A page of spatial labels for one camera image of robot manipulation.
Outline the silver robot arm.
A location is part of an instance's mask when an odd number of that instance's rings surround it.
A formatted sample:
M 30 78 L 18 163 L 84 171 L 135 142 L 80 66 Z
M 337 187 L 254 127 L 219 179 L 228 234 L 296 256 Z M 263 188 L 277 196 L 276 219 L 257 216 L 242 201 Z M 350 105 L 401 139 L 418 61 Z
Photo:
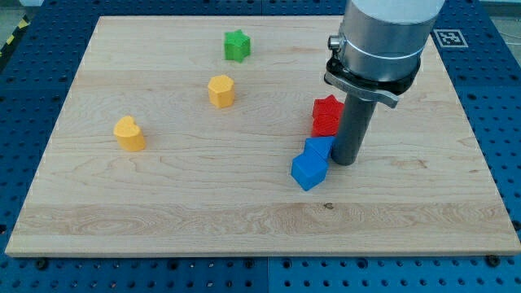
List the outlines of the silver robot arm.
M 352 74 L 392 82 L 418 70 L 444 0 L 347 0 L 328 47 Z

